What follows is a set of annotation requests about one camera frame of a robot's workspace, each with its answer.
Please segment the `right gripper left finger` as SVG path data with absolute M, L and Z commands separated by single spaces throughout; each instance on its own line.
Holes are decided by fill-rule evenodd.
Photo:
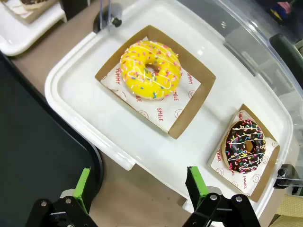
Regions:
M 84 168 L 73 194 L 59 198 L 35 201 L 26 222 L 27 227 L 93 227 L 89 215 L 95 181 L 90 168 Z

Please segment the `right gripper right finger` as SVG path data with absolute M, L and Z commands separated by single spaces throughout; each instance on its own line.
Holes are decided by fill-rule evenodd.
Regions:
M 227 199 L 222 194 L 209 192 L 198 167 L 187 168 L 185 185 L 194 212 L 184 227 L 209 227 L 212 222 L 221 222 L 225 227 L 258 226 L 258 218 L 246 195 L 236 194 Z

